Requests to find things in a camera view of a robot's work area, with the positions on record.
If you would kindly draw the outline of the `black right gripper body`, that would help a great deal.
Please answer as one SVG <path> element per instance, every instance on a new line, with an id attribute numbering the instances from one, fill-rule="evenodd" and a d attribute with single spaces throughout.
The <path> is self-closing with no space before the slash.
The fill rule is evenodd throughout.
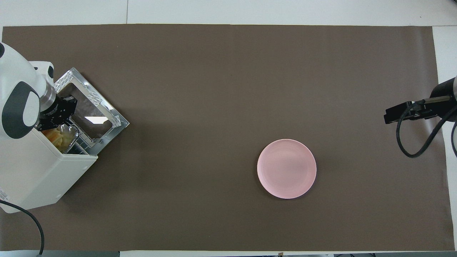
<path id="1" fill-rule="evenodd" d="M 416 119 L 430 119 L 433 117 L 445 118 L 445 115 L 457 105 L 456 77 L 437 85 L 428 98 L 418 107 Z"/>

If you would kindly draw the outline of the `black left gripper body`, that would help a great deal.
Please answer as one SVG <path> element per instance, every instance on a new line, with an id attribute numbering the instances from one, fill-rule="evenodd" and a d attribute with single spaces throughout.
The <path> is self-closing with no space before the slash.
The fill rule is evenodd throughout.
<path id="1" fill-rule="evenodd" d="M 56 96 L 54 103 L 47 109 L 39 112 L 36 130 L 52 130 L 62 124 L 71 126 L 71 117 L 75 114 L 78 100 L 72 95 Z"/>

